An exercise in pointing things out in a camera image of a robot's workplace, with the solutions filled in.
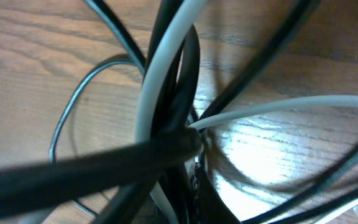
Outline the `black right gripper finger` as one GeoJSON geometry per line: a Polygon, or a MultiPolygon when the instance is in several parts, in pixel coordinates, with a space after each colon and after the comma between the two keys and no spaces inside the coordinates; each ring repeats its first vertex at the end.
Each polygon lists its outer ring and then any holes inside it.
{"type": "Polygon", "coordinates": [[[241,224],[221,200],[205,170],[197,164],[195,169],[198,210],[202,224],[241,224]]]}

